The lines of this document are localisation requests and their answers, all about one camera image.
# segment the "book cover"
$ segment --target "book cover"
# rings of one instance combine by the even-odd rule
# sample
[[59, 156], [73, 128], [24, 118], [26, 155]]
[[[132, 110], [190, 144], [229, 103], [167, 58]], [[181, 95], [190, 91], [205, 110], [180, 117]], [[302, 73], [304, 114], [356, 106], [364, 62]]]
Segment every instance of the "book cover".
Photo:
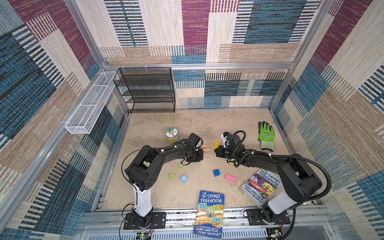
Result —
[[200, 191], [194, 234], [221, 239], [223, 232], [224, 194]]
[[260, 169], [242, 185], [242, 188], [261, 207], [266, 198], [280, 185], [281, 180], [276, 175], [270, 171]]

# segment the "blue book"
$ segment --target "blue book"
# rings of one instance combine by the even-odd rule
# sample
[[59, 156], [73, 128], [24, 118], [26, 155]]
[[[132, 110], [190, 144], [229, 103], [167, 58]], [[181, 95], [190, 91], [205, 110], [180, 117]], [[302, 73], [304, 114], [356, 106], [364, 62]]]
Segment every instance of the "blue book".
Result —
[[200, 191], [194, 234], [221, 239], [223, 233], [224, 194]]

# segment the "glove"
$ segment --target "glove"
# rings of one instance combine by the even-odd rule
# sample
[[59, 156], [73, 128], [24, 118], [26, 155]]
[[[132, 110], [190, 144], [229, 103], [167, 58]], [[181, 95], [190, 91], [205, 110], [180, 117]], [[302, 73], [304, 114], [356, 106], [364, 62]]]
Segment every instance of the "glove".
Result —
[[275, 139], [275, 133], [272, 126], [267, 122], [259, 122], [259, 141], [262, 150], [269, 150], [273, 152], [273, 140]]

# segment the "wooden floor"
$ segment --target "wooden floor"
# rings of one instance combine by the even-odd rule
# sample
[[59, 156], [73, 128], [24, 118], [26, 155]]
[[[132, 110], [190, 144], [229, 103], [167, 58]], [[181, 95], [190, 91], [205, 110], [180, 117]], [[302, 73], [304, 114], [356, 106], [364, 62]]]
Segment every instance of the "wooden floor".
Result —
[[[227, 131], [234, 133], [243, 130], [247, 136], [243, 144], [246, 149], [260, 150], [258, 141], [258, 122], [266, 121], [275, 129], [274, 154], [289, 154], [270, 112], [267, 109], [226, 109], [226, 110], [176, 110], [175, 113], [135, 113], [132, 114], [129, 129], [124, 139], [120, 155], [117, 159], [108, 186], [104, 208], [122, 209], [126, 204], [133, 203], [132, 186], [121, 174], [121, 163], [132, 151], [144, 145], [151, 147], [168, 146], [165, 131], [175, 127], [179, 139], [188, 138], [192, 132], [211, 145], [211, 152], [204, 153], [201, 162], [191, 163], [179, 169], [181, 160], [173, 160], [163, 165], [159, 178], [152, 187], [151, 202], [154, 208], [197, 207], [200, 190], [225, 194], [225, 206], [255, 205], [245, 195], [241, 185], [258, 168], [229, 165], [224, 158], [216, 157], [215, 141], [221, 142], [220, 135]], [[132, 154], [124, 163], [127, 168], [136, 156]], [[220, 176], [214, 177], [213, 170], [219, 169]], [[225, 174], [237, 177], [236, 183], [225, 179]], [[180, 178], [186, 175], [188, 181], [184, 184]]]

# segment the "black wire rack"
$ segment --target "black wire rack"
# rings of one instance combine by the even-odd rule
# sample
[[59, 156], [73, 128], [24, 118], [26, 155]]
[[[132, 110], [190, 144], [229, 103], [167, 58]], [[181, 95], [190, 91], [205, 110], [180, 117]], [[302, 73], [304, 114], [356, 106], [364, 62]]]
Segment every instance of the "black wire rack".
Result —
[[130, 113], [174, 113], [175, 91], [170, 68], [119, 68], [114, 81]]

